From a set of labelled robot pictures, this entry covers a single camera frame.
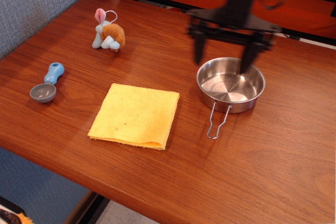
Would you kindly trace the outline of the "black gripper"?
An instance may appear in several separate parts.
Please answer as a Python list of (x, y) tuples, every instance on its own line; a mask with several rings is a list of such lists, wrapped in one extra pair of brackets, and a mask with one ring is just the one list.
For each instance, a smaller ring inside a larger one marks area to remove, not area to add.
[(207, 39), (245, 46), (240, 74), (245, 73), (258, 55), (269, 48), (274, 33), (281, 28), (253, 13), (254, 0), (227, 0), (224, 6), (213, 9), (190, 9), (188, 34), (194, 39), (194, 59), (199, 65)]

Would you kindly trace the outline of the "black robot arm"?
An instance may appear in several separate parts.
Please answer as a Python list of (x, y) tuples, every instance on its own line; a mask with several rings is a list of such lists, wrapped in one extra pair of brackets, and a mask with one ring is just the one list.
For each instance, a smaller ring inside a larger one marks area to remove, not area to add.
[[(266, 20), (255, 16), (252, 6), (255, 0), (227, 0), (226, 4), (213, 9), (190, 9), (187, 14), (191, 21), (188, 34), (194, 40), (194, 61), (201, 62), (206, 40), (216, 40), (244, 46), (241, 57), (240, 73), (247, 72), (258, 55), (269, 50), (273, 45), (275, 33), (282, 29)], [(271, 10), (283, 5), (286, 0), (279, 0)]]

